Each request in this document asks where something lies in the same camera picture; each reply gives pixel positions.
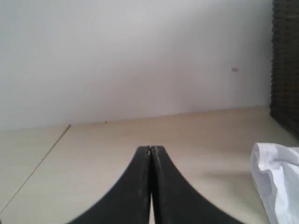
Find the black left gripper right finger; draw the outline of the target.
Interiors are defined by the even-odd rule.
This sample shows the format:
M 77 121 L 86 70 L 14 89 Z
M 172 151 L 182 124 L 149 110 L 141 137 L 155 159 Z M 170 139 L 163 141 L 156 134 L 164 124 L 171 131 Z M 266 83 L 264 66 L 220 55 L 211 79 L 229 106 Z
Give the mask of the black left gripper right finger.
M 151 148 L 151 193 L 156 224 L 237 224 L 199 194 L 163 146 Z

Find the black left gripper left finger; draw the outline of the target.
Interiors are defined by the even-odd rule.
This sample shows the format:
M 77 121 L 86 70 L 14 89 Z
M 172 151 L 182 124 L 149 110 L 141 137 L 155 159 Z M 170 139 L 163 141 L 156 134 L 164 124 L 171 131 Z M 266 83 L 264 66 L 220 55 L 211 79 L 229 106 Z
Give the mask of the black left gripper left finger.
M 138 147 L 114 186 L 71 224 L 148 224 L 150 220 L 150 146 Z

